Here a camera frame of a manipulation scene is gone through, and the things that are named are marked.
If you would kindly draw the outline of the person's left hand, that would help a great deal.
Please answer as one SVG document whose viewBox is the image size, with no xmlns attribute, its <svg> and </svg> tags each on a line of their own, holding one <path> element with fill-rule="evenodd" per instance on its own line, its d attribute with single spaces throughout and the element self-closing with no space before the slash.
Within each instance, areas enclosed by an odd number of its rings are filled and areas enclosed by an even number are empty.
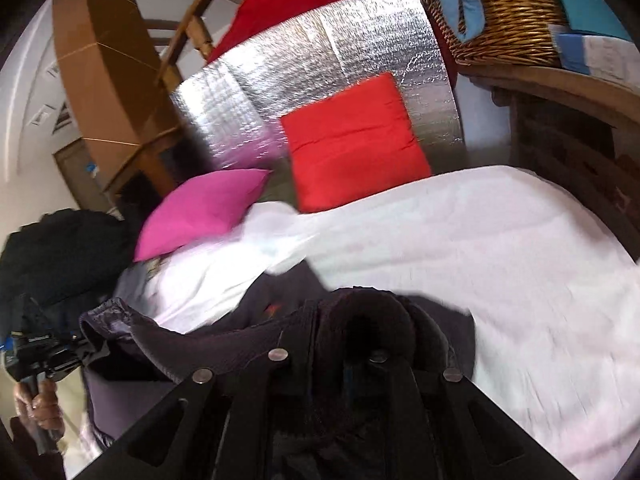
<svg viewBox="0 0 640 480">
<path fill-rule="evenodd" d="M 14 387 L 14 403 L 18 419 L 27 433 L 35 438 L 39 431 L 45 432 L 53 442 L 64 436 L 65 426 L 56 383 L 43 379 L 38 385 L 38 394 L 34 396 L 24 382 Z"/>
</svg>

